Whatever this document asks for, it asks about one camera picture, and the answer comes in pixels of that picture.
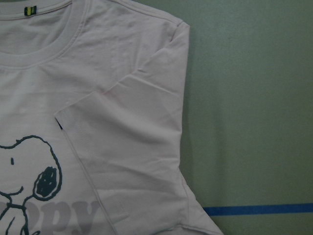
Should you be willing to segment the pink printed t-shirt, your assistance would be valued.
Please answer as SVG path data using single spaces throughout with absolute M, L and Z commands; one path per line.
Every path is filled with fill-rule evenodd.
M 1 234 L 221 234 L 179 169 L 189 29 L 131 0 L 0 4 Z

